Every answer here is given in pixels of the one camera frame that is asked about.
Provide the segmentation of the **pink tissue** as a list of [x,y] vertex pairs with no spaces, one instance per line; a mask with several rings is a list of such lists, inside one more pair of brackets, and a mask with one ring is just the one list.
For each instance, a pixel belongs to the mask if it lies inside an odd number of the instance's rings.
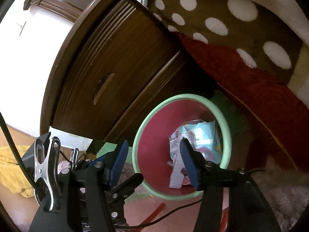
[[183,181],[182,181],[182,185],[191,185],[190,179],[188,177],[188,174],[186,171],[182,171],[181,172],[183,174]]

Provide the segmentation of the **white and yellow wrapper strip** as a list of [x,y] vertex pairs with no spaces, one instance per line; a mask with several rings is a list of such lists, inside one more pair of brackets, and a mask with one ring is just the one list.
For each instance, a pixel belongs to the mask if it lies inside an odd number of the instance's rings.
[[169,188],[180,189],[183,181],[182,171],[186,171],[183,159],[180,153],[180,141],[183,138],[182,127],[179,127],[170,137],[169,137],[169,147],[170,147],[170,158],[169,163],[172,166],[172,172],[170,175]]

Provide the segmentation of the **teal wet wipes package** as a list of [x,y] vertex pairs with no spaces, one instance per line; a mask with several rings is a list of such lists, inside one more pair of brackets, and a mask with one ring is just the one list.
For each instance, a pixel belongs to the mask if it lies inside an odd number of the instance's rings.
[[222,161],[222,147],[216,129],[215,121],[192,121],[182,125],[180,134],[187,138],[195,151],[200,152],[206,161],[220,164]]

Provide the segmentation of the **metal spring clamp right wrist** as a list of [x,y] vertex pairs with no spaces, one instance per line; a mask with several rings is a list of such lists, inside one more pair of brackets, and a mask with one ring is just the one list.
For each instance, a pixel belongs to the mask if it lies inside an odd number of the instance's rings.
[[58,183],[58,161],[61,142],[58,137],[50,140],[50,133],[34,143],[35,182],[43,181],[50,201],[46,210],[58,213],[61,207],[61,188]]

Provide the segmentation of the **red bin with green rim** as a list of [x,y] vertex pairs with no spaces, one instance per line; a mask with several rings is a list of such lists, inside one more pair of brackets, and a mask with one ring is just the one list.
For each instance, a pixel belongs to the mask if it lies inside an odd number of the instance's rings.
[[172,167],[168,137],[189,120],[215,121],[222,133],[221,168],[228,167],[232,153],[232,137],[222,111],[210,100],[195,94],[179,94],[157,105],[144,119],[134,139],[132,165],[144,177],[143,187],[164,200],[188,200],[202,195],[192,186],[169,187]]

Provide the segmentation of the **grey fuzzy rug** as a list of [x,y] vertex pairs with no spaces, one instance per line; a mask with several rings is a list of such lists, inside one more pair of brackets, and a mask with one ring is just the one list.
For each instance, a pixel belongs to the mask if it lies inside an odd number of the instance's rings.
[[282,231],[289,231],[308,205],[308,174],[290,170],[268,170],[252,174]]

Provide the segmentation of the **yellow cloth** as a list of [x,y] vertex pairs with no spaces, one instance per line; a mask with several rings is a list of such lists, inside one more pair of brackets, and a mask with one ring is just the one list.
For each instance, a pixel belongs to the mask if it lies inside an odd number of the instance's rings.
[[0,179],[1,184],[13,194],[21,194],[26,198],[34,196],[33,187],[20,169],[9,146],[0,148]]

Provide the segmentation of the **red blanket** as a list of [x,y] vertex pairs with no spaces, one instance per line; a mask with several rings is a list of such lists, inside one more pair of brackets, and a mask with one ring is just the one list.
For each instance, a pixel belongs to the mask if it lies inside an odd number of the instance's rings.
[[176,34],[186,51],[266,127],[292,165],[308,172],[308,108],[277,78],[248,67],[233,49]]

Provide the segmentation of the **dark wooden nightstand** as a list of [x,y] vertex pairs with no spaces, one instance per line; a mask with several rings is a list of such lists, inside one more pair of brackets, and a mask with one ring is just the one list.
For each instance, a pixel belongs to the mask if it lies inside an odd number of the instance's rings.
[[115,142],[134,132],[188,62],[177,36],[136,0],[92,0],[55,58],[40,133]]

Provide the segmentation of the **brown white dotted blanket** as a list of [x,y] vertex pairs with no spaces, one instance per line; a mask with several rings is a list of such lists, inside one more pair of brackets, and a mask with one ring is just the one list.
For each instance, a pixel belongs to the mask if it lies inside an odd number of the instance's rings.
[[171,32],[227,46],[250,68],[288,84],[303,46],[277,15],[250,0],[137,0]]

